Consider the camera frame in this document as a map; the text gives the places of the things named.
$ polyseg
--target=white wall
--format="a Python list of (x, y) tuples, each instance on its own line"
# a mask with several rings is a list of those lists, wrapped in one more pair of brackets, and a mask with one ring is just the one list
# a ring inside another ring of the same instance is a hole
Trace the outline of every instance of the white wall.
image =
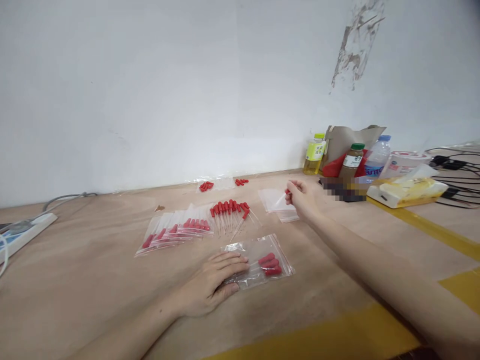
[(387, 126), (396, 150), (477, 138), (476, 2), (387, 2), (355, 90), (332, 90), (351, 8), (0, 2), (0, 207), (297, 168), (330, 124)]

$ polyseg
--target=brown bottle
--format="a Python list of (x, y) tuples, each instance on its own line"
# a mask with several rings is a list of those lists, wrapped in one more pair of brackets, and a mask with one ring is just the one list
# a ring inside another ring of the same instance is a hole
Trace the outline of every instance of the brown bottle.
[(364, 152), (362, 151), (364, 147), (365, 144), (359, 142), (351, 145), (350, 150), (345, 155), (345, 160), (343, 160), (340, 174), (338, 174), (339, 178), (351, 179), (355, 177), (355, 173), (364, 156)]

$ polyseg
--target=water bottle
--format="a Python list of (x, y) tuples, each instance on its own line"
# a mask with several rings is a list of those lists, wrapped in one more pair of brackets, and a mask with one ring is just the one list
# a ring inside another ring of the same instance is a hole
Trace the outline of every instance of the water bottle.
[(378, 179), (390, 156), (390, 135), (382, 135), (366, 154), (365, 175), (367, 183)]

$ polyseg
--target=person's left hand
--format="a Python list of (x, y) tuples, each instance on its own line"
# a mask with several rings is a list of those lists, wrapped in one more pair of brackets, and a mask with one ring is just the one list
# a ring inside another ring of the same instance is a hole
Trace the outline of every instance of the person's left hand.
[(198, 317), (213, 311), (220, 303), (239, 290), (235, 282), (222, 285), (230, 276), (249, 269), (248, 258), (237, 252), (219, 252), (174, 294), (181, 316)]

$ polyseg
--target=yellow liquid bottle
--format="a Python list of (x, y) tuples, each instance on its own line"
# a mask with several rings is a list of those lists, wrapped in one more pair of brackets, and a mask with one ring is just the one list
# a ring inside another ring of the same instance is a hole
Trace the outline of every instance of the yellow liquid bottle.
[(319, 173), (320, 162), (324, 155), (326, 143), (324, 133), (316, 133), (308, 143), (305, 164), (303, 164), (303, 173), (305, 175), (316, 175)]

